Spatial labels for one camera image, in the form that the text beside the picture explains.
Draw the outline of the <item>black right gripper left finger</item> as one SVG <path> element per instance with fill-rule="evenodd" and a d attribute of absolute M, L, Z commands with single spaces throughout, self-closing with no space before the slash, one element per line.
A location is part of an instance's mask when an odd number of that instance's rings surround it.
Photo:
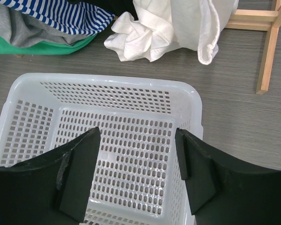
<path fill-rule="evenodd" d="M 0 225 L 84 221 L 100 147 L 95 127 L 11 167 L 0 167 Z"/>

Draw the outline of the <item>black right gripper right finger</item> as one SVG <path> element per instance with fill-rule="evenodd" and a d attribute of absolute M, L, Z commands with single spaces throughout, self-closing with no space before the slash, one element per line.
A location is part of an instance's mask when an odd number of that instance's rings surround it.
<path fill-rule="evenodd" d="M 281 171 L 229 155 L 177 129 L 176 151 L 199 225 L 281 225 Z"/>

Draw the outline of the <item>green tank top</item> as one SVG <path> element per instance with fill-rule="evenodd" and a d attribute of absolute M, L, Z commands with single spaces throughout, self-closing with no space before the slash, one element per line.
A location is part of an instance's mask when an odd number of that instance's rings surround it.
<path fill-rule="evenodd" d="M 73 45 L 56 44 L 50 42 L 40 42 L 31 47 L 18 48 L 10 45 L 2 37 L 0 37 L 0 54 L 16 54 L 16 55 L 69 55 L 85 46 L 87 46 L 94 38 L 87 36 L 86 39 L 80 40 Z"/>

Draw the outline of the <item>grey tank top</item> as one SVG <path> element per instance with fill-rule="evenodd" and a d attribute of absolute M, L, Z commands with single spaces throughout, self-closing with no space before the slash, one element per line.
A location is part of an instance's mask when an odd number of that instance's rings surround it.
<path fill-rule="evenodd" d="M 0 37 L 9 44 L 25 48 L 42 41 L 73 45 L 86 39 L 84 35 L 61 32 L 38 19 L 0 4 Z"/>

